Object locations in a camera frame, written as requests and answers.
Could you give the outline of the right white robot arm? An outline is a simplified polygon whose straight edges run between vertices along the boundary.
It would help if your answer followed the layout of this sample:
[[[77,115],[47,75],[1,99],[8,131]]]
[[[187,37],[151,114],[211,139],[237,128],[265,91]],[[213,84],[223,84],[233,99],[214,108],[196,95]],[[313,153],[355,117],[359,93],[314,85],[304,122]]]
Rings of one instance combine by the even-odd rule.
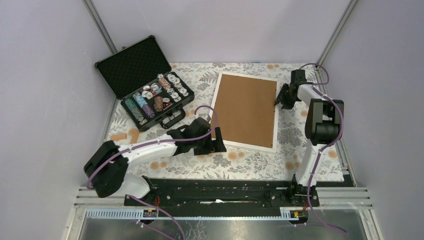
[[[293,175],[290,187],[284,196],[293,206],[312,199],[316,188],[317,174],[324,150],[334,145],[343,135],[344,101],[333,99],[307,81],[303,69],[291,71],[290,82],[283,84],[275,99],[275,105],[291,110],[297,102],[308,106],[304,134],[306,151],[301,167]]]

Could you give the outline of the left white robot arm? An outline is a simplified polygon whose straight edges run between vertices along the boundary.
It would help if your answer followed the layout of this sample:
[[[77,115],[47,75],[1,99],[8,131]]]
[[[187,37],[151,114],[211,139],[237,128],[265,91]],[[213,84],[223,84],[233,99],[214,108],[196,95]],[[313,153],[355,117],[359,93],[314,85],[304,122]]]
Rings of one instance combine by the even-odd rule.
[[[193,151],[194,155],[224,153],[226,147],[219,127],[212,127],[201,117],[191,124],[168,130],[165,134],[142,143],[117,145],[104,142],[83,167],[87,186],[100,198],[121,193],[136,197],[144,206],[152,204],[155,192],[146,177],[129,171],[138,165],[160,158]]]

